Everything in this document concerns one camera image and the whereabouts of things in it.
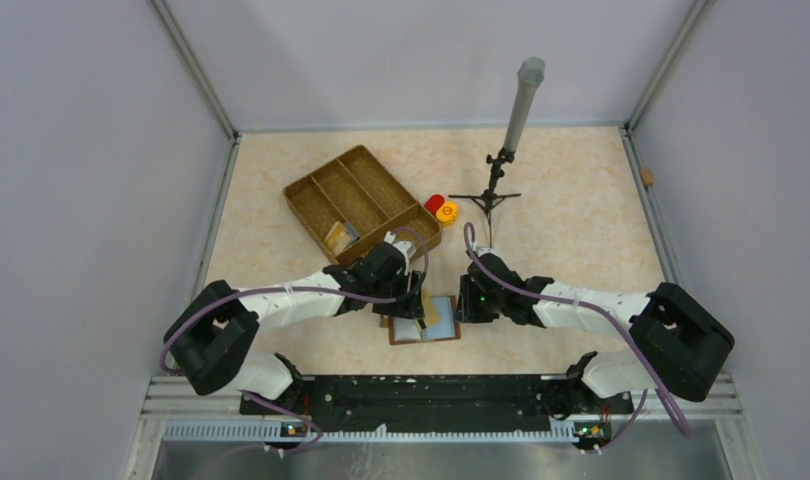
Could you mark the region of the brown leather card holder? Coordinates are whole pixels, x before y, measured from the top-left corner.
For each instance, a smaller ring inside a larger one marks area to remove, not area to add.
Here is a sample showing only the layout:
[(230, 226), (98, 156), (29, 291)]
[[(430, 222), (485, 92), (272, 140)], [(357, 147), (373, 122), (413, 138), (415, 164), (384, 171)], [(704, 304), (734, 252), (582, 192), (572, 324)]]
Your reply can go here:
[(379, 322), (381, 328), (388, 334), (388, 342), (392, 346), (433, 343), (459, 340), (461, 338), (460, 325), (454, 319), (457, 299), (454, 295), (432, 297), (440, 313), (440, 322), (427, 330), (421, 330), (417, 320), (398, 317), (382, 316)]

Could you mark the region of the woven brown divided tray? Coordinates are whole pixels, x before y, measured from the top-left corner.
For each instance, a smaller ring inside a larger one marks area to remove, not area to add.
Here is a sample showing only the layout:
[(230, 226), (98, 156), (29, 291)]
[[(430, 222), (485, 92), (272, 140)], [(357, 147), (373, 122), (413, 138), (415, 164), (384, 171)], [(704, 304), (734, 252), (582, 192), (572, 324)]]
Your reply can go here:
[[(440, 222), (363, 145), (357, 145), (283, 189), (286, 203), (307, 233), (335, 264), (365, 256), (384, 235), (409, 227), (431, 250), (442, 238)], [(340, 223), (357, 240), (341, 251), (326, 245)]]

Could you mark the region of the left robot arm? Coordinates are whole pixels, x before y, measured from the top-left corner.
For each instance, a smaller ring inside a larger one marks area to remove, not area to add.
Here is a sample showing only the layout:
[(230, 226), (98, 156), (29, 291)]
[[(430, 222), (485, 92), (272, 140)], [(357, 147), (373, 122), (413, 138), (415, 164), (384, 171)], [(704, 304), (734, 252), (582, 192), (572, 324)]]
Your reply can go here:
[(236, 289), (208, 284), (166, 331), (159, 365), (184, 376), (196, 394), (232, 387), (258, 395), (278, 413), (300, 404), (301, 386), (288, 362), (251, 350), (256, 338), (301, 321), (337, 317), (372, 307), (384, 315), (421, 299), (426, 270), (414, 270), (417, 245), (393, 232), (350, 265), (329, 265), (270, 287)]

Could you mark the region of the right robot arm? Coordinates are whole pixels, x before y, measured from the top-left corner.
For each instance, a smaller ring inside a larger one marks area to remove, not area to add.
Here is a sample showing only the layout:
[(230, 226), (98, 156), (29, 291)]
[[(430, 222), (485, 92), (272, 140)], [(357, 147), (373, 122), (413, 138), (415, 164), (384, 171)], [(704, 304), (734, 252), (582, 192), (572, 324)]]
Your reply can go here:
[(570, 404), (593, 412), (608, 397), (659, 389), (703, 402), (735, 345), (733, 335), (681, 286), (650, 293), (574, 287), (550, 277), (521, 278), (491, 249), (478, 248), (459, 283), (455, 317), (520, 326), (572, 329), (623, 340), (626, 349), (586, 354), (567, 385)]

